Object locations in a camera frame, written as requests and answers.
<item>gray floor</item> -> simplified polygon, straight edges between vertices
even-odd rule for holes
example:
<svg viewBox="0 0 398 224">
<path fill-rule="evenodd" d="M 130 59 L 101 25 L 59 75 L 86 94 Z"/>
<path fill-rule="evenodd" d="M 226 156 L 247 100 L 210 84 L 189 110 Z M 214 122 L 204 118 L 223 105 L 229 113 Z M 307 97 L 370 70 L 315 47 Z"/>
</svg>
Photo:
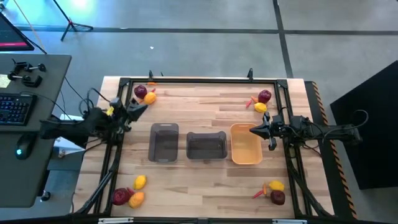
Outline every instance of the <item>gray floor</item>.
<svg viewBox="0 0 398 224">
<path fill-rule="evenodd" d="M 17 1 L 30 22 L 64 26 L 51 0 Z M 272 0 L 59 0 L 75 22 L 112 28 L 277 29 Z M 279 0 L 288 30 L 398 31 L 396 0 Z M 4 11 L 15 24 L 27 24 L 12 1 Z M 32 32 L 25 32 L 36 40 Z M 295 78 L 318 83 L 329 105 L 353 87 L 398 59 L 398 35 L 286 35 Z M 80 93 L 100 88 L 105 75 L 286 77 L 278 34 L 171 34 L 38 32 L 51 54 L 70 54 L 67 77 Z M 76 97 L 67 85 L 64 95 Z M 77 103 L 67 112 L 79 115 Z M 333 120 L 330 109 L 328 117 Z M 397 223 L 398 188 L 359 190 L 343 146 L 338 147 L 359 219 Z M 0 209 L 0 217 L 66 214 L 77 180 L 76 171 L 53 173 L 48 188 L 54 200 L 27 209 Z"/>
</svg>

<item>wooden table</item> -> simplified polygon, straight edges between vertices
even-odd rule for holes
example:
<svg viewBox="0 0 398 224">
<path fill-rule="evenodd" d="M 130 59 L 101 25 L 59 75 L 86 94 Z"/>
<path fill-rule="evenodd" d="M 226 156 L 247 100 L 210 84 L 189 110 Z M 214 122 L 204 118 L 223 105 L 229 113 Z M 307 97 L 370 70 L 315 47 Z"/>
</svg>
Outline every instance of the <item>wooden table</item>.
<svg viewBox="0 0 398 224">
<path fill-rule="evenodd" d="M 116 96 L 120 77 L 105 77 L 101 93 L 107 98 Z M 307 94 L 302 79 L 288 79 L 293 113 L 311 118 Z M 132 187 L 137 175 L 146 175 L 145 202 L 138 209 L 127 204 L 113 206 L 112 216 L 134 217 L 223 217 L 223 218 L 293 218 L 292 198 L 287 177 L 284 150 L 280 139 L 275 151 L 268 150 L 262 140 L 263 161 L 258 165 L 239 166 L 231 160 L 229 129 L 234 123 L 262 123 L 262 114 L 253 104 L 246 109 L 250 96 L 272 85 L 264 84 L 195 84 L 159 83 L 157 100 L 150 105 L 139 121 L 132 123 L 132 131 L 125 134 L 116 188 Z M 99 100 L 98 106 L 107 108 Z M 277 113 L 275 97 L 267 104 L 271 115 Z M 159 164 L 148 160 L 149 134 L 153 123 L 179 125 L 178 158 L 174 164 Z M 228 156 L 221 161 L 191 161 L 186 156 L 186 135 L 194 133 L 227 134 Z M 79 209 L 97 187 L 103 163 L 105 145 L 85 154 L 74 195 Z M 325 171 L 320 156 L 302 149 L 308 188 L 326 211 L 333 213 Z M 264 182 L 280 180 L 285 184 L 286 202 L 274 205 L 263 197 L 252 199 Z M 298 189 L 300 208 L 303 197 Z M 108 189 L 104 191 L 104 209 Z"/>
</svg>

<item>monitor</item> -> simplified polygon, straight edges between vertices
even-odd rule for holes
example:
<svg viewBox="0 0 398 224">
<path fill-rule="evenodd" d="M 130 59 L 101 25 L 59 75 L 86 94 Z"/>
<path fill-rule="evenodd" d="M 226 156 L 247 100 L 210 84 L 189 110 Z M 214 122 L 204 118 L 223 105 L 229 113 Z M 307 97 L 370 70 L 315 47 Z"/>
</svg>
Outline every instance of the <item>monitor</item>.
<svg viewBox="0 0 398 224">
<path fill-rule="evenodd" d="M 0 13 L 0 52 L 34 50 L 23 33 Z"/>
</svg>

